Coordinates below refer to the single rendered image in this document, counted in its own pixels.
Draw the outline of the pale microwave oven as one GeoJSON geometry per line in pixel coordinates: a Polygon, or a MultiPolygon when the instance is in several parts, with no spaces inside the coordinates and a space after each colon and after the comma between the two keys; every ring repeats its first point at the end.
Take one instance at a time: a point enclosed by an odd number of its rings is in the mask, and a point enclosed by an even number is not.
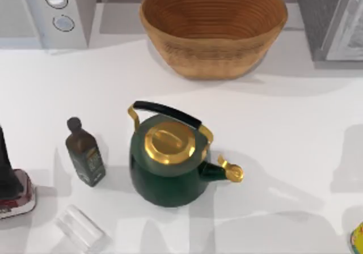
{"type": "Polygon", "coordinates": [[[45,0],[0,0],[0,49],[86,49],[97,2],[69,0],[64,9],[54,9],[45,0]],[[72,31],[53,26],[53,18],[60,15],[73,19],[72,31]]]}

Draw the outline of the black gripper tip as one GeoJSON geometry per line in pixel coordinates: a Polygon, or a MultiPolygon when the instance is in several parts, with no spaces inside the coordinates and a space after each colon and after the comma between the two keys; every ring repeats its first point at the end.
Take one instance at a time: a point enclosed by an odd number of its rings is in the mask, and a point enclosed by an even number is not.
{"type": "Polygon", "coordinates": [[[13,200],[18,192],[17,178],[11,167],[3,129],[0,126],[0,200],[13,200]]]}

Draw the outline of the brown wicker basket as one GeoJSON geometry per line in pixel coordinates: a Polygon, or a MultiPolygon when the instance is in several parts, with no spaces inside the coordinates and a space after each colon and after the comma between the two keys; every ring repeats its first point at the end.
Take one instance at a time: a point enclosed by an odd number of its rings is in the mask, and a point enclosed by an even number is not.
{"type": "Polygon", "coordinates": [[[141,23],[166,64],[189,79],[245,75],[284,28],[283,0],[143,0],[141,23]]]}

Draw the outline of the yellow and green plate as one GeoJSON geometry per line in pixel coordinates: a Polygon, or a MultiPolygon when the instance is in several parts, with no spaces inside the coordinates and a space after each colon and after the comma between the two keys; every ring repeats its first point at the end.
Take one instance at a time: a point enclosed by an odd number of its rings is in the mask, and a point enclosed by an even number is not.
{"type": "Polygon", "coordinates": [[[363,254],[363,222],[352,231],[349,242],[353,254],[363,254]]]}

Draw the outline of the clear glass cup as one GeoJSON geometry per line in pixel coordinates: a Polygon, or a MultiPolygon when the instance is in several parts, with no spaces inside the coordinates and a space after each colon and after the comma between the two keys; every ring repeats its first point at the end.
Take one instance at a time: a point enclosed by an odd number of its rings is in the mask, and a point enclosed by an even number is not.
{"type": "Polygon", "coordinates": [[[82,210],[68,206],[55,220],[62,238],[51,254],[102,254],[110,237],[82,210]]]}

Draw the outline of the green and gold kettle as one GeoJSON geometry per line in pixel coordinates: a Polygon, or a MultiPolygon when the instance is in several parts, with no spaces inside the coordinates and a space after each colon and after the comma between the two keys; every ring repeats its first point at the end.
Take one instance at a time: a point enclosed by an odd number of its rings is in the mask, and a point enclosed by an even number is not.
{"type": "Polygon", "coordinates": [[[176,208],[198,199],[214,181],[240,183],[242,168],[222,155],[210,162],[213,133],[199,119],[178,109],[135,101],[129,153],[132,184],[154,205],[176,208]]]}

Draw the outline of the dark brown bottle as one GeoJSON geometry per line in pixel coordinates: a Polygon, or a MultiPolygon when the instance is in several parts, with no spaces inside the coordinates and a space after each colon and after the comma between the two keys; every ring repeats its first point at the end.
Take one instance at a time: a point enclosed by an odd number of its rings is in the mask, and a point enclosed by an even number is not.
{"type": "Polygon", "coordinates": [[[96,139],[85,131],[78,117],[67,120],[70,135],[65,144],[78,177],[89,187],[94,187],[106,175],[105,165],[96,139]]]}

